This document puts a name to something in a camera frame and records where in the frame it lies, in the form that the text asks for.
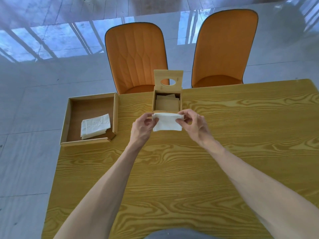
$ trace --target folded tissue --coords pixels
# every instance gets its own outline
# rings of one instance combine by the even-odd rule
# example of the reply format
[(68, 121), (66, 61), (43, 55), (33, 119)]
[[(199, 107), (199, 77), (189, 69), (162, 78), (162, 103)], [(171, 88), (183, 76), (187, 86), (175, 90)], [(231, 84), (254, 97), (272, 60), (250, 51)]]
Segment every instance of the folded tissue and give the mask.
[(152, 120), (158, 118), (159, 121), (153, 128), (154, 132), (160, 130), (175, 130), (181, 131), (181, 125), (176, 122), (176, 119), (184, 119), (184, 115), (176, 114), (176, 113), (154, 113), (152, 115)]
[(108, 114), (83, 120), (81, 123), (82, 140), (104, 134), (110, 127), (110, 116)]

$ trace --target tissue box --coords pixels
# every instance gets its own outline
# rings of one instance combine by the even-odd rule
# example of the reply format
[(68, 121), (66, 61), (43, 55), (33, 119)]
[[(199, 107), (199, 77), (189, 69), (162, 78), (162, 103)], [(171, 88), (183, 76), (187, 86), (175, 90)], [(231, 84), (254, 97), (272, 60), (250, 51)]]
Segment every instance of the tissue box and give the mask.
[[(177, 113), (182, 110), (182, 70), (154, 70), (154, 93), (152, 112)], [(171, 79), (176, 83), (173, 85), (163, 85), (162, 80)]]
[[(111, 128), (105, 134), (85, 140), (81, 138), (81, 123), (85, 119), (109, 114)], [(66, 108), (60, 145), (73, 146), (89, 143), (108, 142), (117, 134), (118, 94), (108, 93), (69, 98)]]

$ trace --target hand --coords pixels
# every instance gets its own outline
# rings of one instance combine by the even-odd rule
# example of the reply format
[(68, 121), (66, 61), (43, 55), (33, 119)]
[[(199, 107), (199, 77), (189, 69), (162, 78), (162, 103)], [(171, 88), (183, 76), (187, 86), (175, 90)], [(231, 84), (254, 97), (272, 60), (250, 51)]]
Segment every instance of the hand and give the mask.
[(152, 129), (159, 121), (158, 118), (155, 118), (154, 120), (148, 118), (153, 114), (154, 113), (150, 112), (144, 113), (133, 122), (129, 144), (136, 146), (137, 148), (142, 148), (144, 146), (150, 138)]
[(199, 146), (205, 147), (206, 142), (214, 139), (204, 116), (200, 116), (192, 109), (182, 110), (178, 114), (184, 115), (184, 120), (176, 119), (176, 122), (185, 129), (190, 138), (197, 142)]

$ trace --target oval hole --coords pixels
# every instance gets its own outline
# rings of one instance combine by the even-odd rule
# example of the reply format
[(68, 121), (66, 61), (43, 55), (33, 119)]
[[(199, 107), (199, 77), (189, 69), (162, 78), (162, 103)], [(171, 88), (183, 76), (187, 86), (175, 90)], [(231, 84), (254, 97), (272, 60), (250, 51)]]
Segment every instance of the oval hole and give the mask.
[[(166, 80), (167, 80), (167, 79), (161, 80), (160, 83), (161, 83), (162, 85), (167, 85)], [(172, 79), (169, 79), (169, 85), (174, 85), (174, 84), (176, 84), (176, 81), (175, 81), (175, 80), (172, 80)]]

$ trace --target wood grain tabletop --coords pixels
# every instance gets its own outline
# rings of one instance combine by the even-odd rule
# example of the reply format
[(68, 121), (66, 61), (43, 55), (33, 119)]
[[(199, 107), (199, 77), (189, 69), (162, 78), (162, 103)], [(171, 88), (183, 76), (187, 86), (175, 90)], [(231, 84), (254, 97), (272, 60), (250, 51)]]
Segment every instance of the wood grain tabletop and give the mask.
[[(183, 108), (205, 116), (230, 152), (319, 207), (319, 94), (308, 80), (193, 88)], [(111, 141), (62, 147), (42, 233), (62, 223), (129, 142), (131, 125), (152, 109), (153, 93), (119, 96)], [(141, 239), (185, 227), (220, 238), (270, 234), (210, 155), (185, 131), (153, 132), (133, 166), (110, 239)]]

